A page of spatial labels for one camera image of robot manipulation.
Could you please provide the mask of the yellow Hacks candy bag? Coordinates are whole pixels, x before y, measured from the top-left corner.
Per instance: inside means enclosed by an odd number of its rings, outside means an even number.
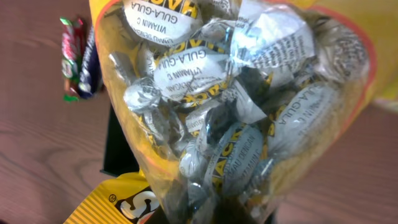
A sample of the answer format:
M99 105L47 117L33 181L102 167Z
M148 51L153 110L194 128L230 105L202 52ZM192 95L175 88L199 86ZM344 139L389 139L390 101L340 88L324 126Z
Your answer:
M265 223L373 100L397 99L396 1L91 1L134 171L68 223Z

